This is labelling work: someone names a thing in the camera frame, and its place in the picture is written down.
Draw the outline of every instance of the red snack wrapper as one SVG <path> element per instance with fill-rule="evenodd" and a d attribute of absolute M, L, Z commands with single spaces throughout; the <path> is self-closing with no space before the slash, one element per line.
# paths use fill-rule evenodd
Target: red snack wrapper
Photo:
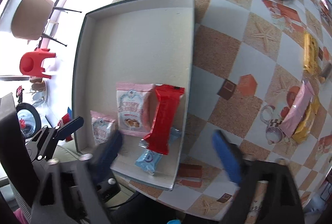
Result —
<path fill-rule="evenodd" d="M 158 106 L 151 131 L 140 142 L 140 146 L 160 154 L 168 154 L 168 139 L 180 98 L 185 93 L 183 87 L 167 84 L 157 85 L 155 92 Z"/>

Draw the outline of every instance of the table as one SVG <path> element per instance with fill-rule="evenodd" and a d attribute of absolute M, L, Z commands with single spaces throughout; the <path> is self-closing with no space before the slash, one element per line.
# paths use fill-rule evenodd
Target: table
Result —
<path fill-rule="evenodd" d="M 213 130 L 222 129 L 245 154 L 271 162 L 285 159 L 305 206 L 331 168 L 330 142 L 324 137 L 332 130 L 332 82 L 319 85 L 303 72 L 305 30 L 318 41 L 321 68 L 332 52 L 330 18 L 318 6 L 317 0 L 195 0 L 193 71 L 181 162 L 203 167 L 202 184 L 191 187 L 177 181 L 173 191 L 134 181 L 130 186 L 177 210 L 220 220 L 238 190 L 212 148 Z M 287 106 L 304 78 L 321 105 L 308 139 L 298 145 L 266 130 L 277 112 L 271 106 Z M 265 187 L 258 184 L 247 223 L 254 222 Z"/>

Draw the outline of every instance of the person's leg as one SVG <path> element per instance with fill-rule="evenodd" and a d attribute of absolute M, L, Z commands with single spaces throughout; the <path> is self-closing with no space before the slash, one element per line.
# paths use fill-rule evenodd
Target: person's leg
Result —
<path fill-rule="evenodd" d="M 166 224 L 176 219 L 175 210 L 143 194 L 110 213 L 116 224 Z"/>

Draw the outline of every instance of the red chair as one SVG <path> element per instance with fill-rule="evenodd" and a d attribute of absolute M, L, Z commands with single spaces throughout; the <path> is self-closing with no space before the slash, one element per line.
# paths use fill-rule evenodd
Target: red chair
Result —
<path fill-rule="evenodd" d="M 20 61 L 20 72 L 23 75 L 50 79 L 52 76 L 42 73 L 45 72 L 45 69 L 42 67 L 42 61 L 45 58 L 54 58 L 55 55 L 55 53 L 50 53 L 49 49 L 35 49 L 25 53 Z"/>

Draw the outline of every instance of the yellow snack package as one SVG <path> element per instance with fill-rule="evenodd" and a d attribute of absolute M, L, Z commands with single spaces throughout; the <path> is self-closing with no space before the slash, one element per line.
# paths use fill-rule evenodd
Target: yellow snack package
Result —
<path fill-rule="evenodd" d="M 319 108 L 320 102 L 318 96 L 313 96 L 311 102 L 306 109 L 302 121 L 298 124 L 292 138 L 298 143 L 302 143 L 308 138 L 311 131 L 313 122 L 315 121 L 316 114 Z"/>
<path fill-rule="evenodd" d="M 303 68 L 311 75 L 318 75 L 318 44 L 316 39 L 308 32 L 304 33 Z"/>

